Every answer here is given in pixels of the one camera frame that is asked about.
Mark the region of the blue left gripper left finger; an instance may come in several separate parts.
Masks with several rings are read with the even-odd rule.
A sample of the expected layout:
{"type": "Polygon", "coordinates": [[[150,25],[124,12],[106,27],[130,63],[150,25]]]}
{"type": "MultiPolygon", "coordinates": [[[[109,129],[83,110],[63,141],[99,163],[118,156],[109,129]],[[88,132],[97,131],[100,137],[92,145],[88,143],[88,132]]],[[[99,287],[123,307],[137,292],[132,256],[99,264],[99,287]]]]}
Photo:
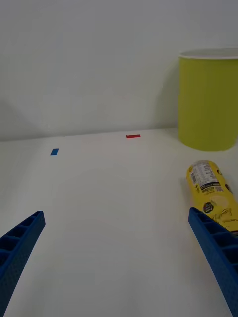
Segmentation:
{"type": "Polygon", "coordinates": [[[0,316],[4,316],[45,225],[44,213],[37,211],[0,238],[0,316]]]}

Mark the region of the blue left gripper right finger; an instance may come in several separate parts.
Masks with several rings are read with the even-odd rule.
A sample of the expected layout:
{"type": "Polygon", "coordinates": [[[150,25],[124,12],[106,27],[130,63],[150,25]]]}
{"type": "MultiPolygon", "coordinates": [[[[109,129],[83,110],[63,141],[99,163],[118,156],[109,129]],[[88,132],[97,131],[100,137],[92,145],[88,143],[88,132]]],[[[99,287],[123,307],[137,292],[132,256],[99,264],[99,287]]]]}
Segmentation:
{"type": "Polygon", "coordinates": [[[190,208],[188,222],[232,316],[238,316],[238,237],[196,208],[190,208]]]}

